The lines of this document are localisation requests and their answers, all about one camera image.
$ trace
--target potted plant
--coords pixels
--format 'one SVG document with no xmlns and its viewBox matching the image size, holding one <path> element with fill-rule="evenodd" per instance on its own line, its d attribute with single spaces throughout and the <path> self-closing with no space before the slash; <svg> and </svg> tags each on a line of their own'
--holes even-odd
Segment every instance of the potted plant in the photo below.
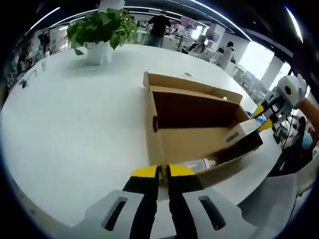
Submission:
<svg viewBox="0 0 319 239">
<path fill-rule="evenodd" d="M 107 58 L 107 46 L 113 50 L 125 41 L 136 42 L 137 25 L 125 9 L 108 8 L 106 12 L 92 12 L 67 29 L 67 36 L 77 55 L 83 52 L 77 44 L 88 49 L 88 59 L 101 64 Z"/>
</svg>

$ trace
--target plastic bottle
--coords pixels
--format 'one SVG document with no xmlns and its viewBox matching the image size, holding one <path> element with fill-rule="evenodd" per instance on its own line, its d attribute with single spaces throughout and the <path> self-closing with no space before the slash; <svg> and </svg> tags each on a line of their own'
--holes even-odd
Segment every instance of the plastic bottle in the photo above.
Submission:
<svg viewBox="0 0 319 239">
<path fill-rule="evenodd" d="M 209 168 L 212 168 L 216 165 L 215 160 L 208 160 L 207 158 L 195 160 L 195 161 L 189 161 L 184 163 L 179 163 L 179 166 L 187 167 L 194 171 L 194 173 L 199 173 L 202 171 L 205 171 Z"/>
</svg>

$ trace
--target white table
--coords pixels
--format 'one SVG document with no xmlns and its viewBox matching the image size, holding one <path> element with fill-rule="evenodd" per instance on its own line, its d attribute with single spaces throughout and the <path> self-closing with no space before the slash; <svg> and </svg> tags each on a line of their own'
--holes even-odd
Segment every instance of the white table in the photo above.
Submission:
<svg viewBox="0 0 319 239">
<path fill-rule="evenodd" d="M 245 110 L 256 108 L 219 67 L 161 48 L 126 44 L 106 66 L 88 66 L 85 56 L 67 50 L 50 56 L 46 71 L 40 63 L 29 72 L 34 69 L 38 77 L 31 77 L 25 89 L 17 85 L 2 109 L 3 153 L 20 189 L 69 226 L 110 191 L 122 189 L 132 171 L 149 165 L 144 71 L 186 79 L 190 73 L 194 81 L 242 94 Z M 257 151 L 214 170 L 203 184 L 234 204 L 242 202 L 281 152 L 271 130 L 261 137 L 264 144 Z M 174 233 L 167 195 L 160 191 L 154 238 Z"/>
</svg>

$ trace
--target white flower pot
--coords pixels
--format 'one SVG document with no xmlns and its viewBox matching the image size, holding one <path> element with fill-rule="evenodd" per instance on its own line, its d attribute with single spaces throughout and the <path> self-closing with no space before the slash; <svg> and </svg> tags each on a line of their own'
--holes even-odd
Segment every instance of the white flower pot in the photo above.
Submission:
<svg viewBox="0 0 319 239">
<path fill-rule="evenodd" d="M 109 42 L 100 41 L 98 44 L 89 42 L 87 47 L 87 58 L 93 65 L 101 65 L 111 61 L 113 49 Z"/>
</svg>

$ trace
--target cable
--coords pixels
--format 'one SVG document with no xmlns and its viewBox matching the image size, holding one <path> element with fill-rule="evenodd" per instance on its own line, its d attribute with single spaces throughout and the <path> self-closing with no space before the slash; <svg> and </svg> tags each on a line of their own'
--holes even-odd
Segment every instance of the cable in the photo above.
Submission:
<svg viewBox="0 0 319 239">
<path fill-rule="evenodd" d="M 290 121 L 290 127 L 289 127 L 289 131 L 288 131 L 288 134 L 287 134 L 287 138 L 285 140 L 285 143 L 284 143 L 284 146 L 283 146 L 283 150 L 285 149 L 285 145 L 286 145 L 286 142 L 287 142 L 287 139 L 289 138 L 289 133 L 290 133 L 290 130 L 291 130 L 291 126 L 293 125 L 293 117 L 291 116 L 291 121 Z"/>
</svg>

